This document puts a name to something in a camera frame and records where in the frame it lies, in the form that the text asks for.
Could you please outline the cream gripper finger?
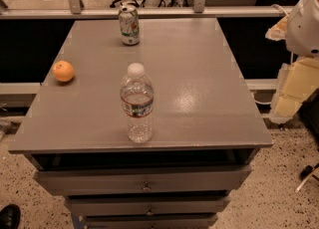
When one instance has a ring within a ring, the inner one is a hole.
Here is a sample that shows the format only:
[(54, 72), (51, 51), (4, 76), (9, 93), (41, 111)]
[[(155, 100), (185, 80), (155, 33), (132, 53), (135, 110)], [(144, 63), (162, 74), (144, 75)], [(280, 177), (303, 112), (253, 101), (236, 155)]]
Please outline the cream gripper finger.
[(278, 124), (288, 122), (318, 88), (318, 58), (298, 57), (292, 65), (283, 64), (278, 73), (269, 119)]
[(274, 26), (267, 30), (265, 38), (272, 41), (284, 40), (286, 37), (286, 26), (288, 17), (283, 17)]

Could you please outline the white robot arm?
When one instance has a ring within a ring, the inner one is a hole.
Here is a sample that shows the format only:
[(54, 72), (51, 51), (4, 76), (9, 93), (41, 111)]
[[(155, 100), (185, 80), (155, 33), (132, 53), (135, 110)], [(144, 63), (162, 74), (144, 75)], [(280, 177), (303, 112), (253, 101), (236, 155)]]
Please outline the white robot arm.
[(265, 38), (284, 40), (286, 49), (297, 56), (280, 68), (270, 105), (269, 119), (286, 123), (319, 88), (319, 0), (299, 0)]

